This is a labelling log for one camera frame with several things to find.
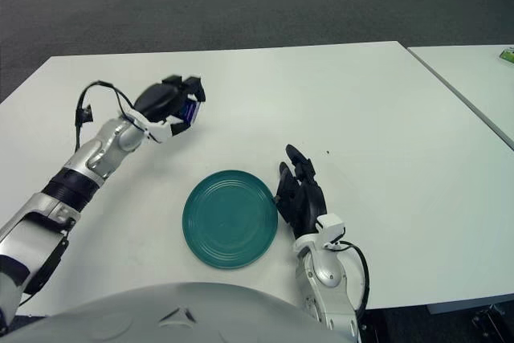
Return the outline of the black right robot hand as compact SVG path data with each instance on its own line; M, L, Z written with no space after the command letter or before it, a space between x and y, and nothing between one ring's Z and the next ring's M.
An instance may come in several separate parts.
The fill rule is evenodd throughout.
M294 170L291 171L284 161L279 164L275 205L298 239L317 233L317 218L328 212L322 189L315 180L312 161L293 145L287 145L285 150Z

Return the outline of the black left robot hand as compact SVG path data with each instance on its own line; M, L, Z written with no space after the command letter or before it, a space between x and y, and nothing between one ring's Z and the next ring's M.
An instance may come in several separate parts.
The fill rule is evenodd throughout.
M144 90L133 109L139 113L148 134L162 142L186 131L194 123L206 94L199 77L169 76Z

